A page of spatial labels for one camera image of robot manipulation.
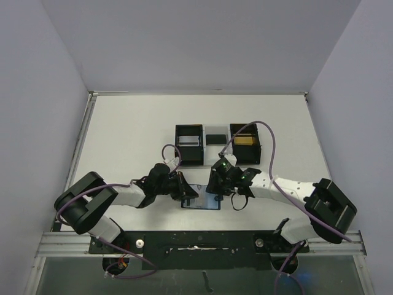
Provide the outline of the white silver card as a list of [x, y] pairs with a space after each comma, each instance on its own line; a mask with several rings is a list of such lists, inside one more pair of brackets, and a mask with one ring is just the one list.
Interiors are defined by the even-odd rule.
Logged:
[[199, 197], [203, 197], [206, 192], [206, 186], [200, 184], [192, 184], [191, 188], [198, 194]]

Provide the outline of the blue leather card holder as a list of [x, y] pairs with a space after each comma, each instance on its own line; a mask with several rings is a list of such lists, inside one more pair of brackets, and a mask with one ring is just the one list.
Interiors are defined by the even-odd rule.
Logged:
[[222, 200], [223, 197], [221, 195], [205, 192], [203, 197], [183, 200], [181, 202], [181, 208], [194, 210], [220, 210], [220, 203]]

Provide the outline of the black white card tray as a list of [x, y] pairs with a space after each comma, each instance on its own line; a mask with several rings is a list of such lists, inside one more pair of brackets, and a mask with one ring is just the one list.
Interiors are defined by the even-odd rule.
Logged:
[[[199, 146], [180, 146], [182, 135], [198, 135]], [[253, 146], [233, 144], [236, 136], [255, 137]], [[181, 157], [181, 167], [211, 166], [219, 159], [220, 152], [236, 156], [237, 165], [258, 165], [261, 160], [262, 145], [256, 124], [188, 124], [175, 126], [175, 155]]]

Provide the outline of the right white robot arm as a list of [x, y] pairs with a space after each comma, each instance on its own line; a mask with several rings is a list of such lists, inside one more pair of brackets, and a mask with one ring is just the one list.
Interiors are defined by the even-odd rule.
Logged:
[[305, 217], [286, 217], [278, 229], [292, 245], [314, 237], [334, 244], [348, 242], [346, 233], [357, 214], [356, 206], [330, 179], [313, 183], [275, 178], [271, 172], [256, 168], [242, 170], [225, 157], [211, 167], [207, 190], [218, 195], [270, 199], [298, 208]]

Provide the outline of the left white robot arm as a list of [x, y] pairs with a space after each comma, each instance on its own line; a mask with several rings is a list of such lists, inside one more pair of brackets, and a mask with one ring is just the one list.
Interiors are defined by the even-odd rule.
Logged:
[[182, 172], [157, 163], [148, 175], [129, 184], [108, 184], [91, 171], [56, 199], [54, 209], [57, 220], [77, 234], [88, 233], [112, 243], [124, 233], [115, 221], [105, 216], [107, 209], [111, 205], [142, 209], [151, 205], [158, 195], [168, 195], [177, 201], [198, 197]]

